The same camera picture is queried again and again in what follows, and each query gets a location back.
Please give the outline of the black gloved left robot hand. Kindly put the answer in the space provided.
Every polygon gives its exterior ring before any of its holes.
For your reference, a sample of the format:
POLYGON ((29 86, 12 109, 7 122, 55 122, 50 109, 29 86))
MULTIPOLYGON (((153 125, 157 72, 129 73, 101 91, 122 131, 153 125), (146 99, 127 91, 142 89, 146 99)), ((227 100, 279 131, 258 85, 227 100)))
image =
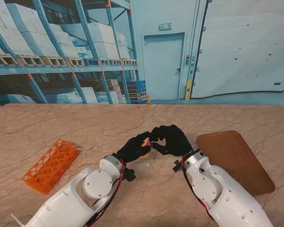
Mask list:
POLYGON ((123 160, 124 163, 135 161, 151 151, 151 146, 142 146, 144 141, 150 136, 151 133, 148 131, 139 134, 136 137, 129 139, 120 150, 112 155, 119 160, 123 160))

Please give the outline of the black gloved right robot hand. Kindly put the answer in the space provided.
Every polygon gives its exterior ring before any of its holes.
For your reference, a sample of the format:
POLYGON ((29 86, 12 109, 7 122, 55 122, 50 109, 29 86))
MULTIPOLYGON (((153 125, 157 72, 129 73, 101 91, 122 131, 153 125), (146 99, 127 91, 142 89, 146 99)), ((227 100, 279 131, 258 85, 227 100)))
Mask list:
POLYGON ((152 147, 163 155, 179 157, 193 151, 186 135, 175 125, 155 127, 149 138, 152 147))

